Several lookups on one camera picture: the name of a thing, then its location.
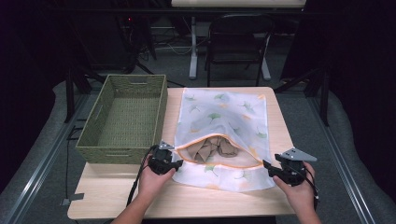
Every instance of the hand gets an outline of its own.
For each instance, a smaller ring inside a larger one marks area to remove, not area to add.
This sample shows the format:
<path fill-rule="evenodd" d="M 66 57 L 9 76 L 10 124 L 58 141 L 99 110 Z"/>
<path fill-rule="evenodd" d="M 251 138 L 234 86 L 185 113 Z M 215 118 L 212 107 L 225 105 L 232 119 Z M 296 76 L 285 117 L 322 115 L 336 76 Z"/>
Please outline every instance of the hand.
<path fill-rule="evenodd" d="M 312 176 L 315 176 L 315 171 L 309 163 L 304 161 L 304 166 Z M 311 182 L 313 182 L 312 176 L 307 172 L 306 177 Z M 311 219 L 311 222 L 307 223 L 320 223 L 314 208 L 314 190 L 306 180 L 300 185 L 294 187 L 286 184 L 277 176 L 274 176 L 274 181 L 285 192 L 291 207 L 300 219 L 301 223 L 306 223 L 302 219 L 307 218 L 313 218 L 316 221 L 312 222 Z"/>
<path fill-rule="evenodd" d="M 139 179 L 139 190 L 136 197 L 144 196 L 146 200 L 152 202 L 154 198 L 160 193 L 163 185 L 175 174 L 175 168 L 168 171 L 164 175 L 157 175 L 148 167 L 149 158 L 145 160 L 143 167 L 146 167 Z"/>

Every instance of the chair seat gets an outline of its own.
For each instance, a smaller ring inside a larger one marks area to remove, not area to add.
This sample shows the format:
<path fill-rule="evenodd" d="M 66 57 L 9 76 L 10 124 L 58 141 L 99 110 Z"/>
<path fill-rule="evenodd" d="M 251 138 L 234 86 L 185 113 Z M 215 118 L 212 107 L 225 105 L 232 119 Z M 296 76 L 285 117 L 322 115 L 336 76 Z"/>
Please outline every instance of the chair seat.
<path fill-rule="evenodd" d="M 254 35 L 218 35 L 211 40 L 212 63 L 258 61 L 260 53 Z"/>

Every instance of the green woven basket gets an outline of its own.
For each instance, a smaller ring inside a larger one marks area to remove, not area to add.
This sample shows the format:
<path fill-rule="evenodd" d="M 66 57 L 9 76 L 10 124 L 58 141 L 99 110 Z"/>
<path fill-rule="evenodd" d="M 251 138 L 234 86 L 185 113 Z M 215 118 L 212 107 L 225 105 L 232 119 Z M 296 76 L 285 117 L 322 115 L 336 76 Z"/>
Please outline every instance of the green woven basket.
<path fill-rule="evenodd" d="M 90 163 L 140 164 L 161 141 L 167 96 L 165 75 L 109 75 L 77 150 Z"/>

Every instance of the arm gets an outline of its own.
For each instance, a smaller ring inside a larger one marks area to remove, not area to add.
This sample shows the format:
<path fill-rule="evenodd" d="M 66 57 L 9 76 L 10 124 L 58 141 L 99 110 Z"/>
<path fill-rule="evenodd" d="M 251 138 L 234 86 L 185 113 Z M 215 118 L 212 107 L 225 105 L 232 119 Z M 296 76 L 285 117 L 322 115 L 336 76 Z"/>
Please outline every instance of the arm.
<path fill-rule="evenodd" d="M 304 162 L 306 169 L 315 176 L 312 166 Z M 308 182 L 304 181 L 298 186 L 290 186 L 283 182 L 279 177 L 274 176 L 275 183 L 285 192 L 288 201 L 302 224 L 318 224 L 320 219 L 314 208 L 314 192 Z"/>
<path fill-rule="evenodd" d="M 160 193 L 166 181 L 168 181 L 176 171 L 172 169 L 165 175 L 156 175 L 147 167 L 148 160 L 149 159 L 145 161 L 144 167 L 146 168 L 143 170 L 139 179 L 139 188 L 136 197 L 112 223 L 141 223 L 146 210 Z"/>

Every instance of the laundry bag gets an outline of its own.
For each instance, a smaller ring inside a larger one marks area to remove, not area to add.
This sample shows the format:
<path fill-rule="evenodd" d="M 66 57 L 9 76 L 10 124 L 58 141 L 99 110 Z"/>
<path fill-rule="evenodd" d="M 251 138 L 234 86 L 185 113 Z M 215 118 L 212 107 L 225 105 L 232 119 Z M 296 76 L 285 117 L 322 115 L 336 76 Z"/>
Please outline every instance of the laundry bag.
<path fill-rule="evenodd" d="M 176 182 L 243 192 L 275 185 L 262 160 L 271 162 L 263 94 L 185 88 L 173 161 L 183 160 Z"/>

